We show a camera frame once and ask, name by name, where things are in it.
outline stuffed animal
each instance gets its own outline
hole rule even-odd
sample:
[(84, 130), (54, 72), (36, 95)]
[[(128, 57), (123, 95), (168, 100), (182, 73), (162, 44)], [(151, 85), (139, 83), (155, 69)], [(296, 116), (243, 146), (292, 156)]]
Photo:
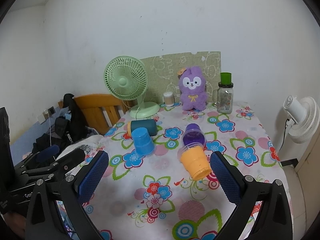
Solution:
[(182, 73), (179, 80), (179, 88), (182, 93), (180, 100), (184, 111), (192, 109), (202, 111), (205, 109), (205, 102), (208, 96), (204, 91), (205, 79), (199, 66), (187, 68)]

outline floral tablecloth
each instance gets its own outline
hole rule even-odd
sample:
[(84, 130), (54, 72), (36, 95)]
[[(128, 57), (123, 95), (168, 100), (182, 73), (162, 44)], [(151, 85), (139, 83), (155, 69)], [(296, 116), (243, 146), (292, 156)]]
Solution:
[[(235, 205), (230, 203), (215, 175), (194, 181), (179, 161), (181, 135), (197, 123), (206, 134), (205, 153), (220, 151), (244, 175), (257, 181), (280, 179), (291, 201), (279, 157), (254, 111), (246, 103), (234, 104), (229, 115), (213, 105), (204, 111), (183, 111), (180, 103), (161, 105), (152, 117), (158, 134), (154, 154), (140, 157), (127, 133), (127, 113), (98, 142), (80, 147), (89, 163), (99, 150), (109, 154), (109, 167), (92, 199), (83, 207), (106, 240), (124, 239), (212, 239), (222, 228)], [(240, 239), (251, 230), (261, 203), (256, 203)], [(72, 229), (59, 202), (65, 224)]]

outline purple cup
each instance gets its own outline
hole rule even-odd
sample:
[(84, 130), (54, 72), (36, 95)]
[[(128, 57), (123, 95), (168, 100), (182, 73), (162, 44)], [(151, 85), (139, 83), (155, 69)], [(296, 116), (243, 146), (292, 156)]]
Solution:
[(182, 135), (182, 142), (184, 146), (195, 142), (201, 143), (203, 146), (205, 146), (206, 139), (199, 125), (196, 123), (191, 123), (187, 125), (186, 131)]

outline textured blue pad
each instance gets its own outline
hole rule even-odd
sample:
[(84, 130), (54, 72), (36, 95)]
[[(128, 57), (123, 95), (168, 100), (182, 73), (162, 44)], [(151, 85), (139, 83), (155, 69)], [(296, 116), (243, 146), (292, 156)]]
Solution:
[(79, 185), (79, 192), (78, 192), (78, 202), (85, 203), (89, 202), (90, 198), (92, 197), (96, 187), (98, 186), (102, 175), (106, 171), (109, 164), (109, 156), (106, 152), (100, 156), (91, 170), (88, 172), (87, 176)]
[(238, 205), (241, 201), (240, 187), (216, 153), (211, 154), (210, 166), (229, 202)]
[(58, 154), (60, 152), (60, 148), (58, 145), (52, 145), (48, 147), (47, 149), (43, 150), (42, 152), (39, 152), (36, 156), (36, 162), (42, 163), (46, 160), (50, 159), (52, 156)]

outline wooden chair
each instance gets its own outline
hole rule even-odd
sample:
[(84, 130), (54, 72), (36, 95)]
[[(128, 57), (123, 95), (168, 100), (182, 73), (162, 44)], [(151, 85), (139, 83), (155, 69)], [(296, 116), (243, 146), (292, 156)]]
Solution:
[(107, 111), (108, 117), (112, 125), (120, 119), (118, 106), (124, 114), (129, 110), (127, 106), (132, 107), (132, 101), (125, 101), (106, 94), (92, 94), (75, 98), (76, 104), (84, 113), (89, 127), (95, 128), (100, 134), (104, 135), (111, 127), (103, 114), (103, 109)]

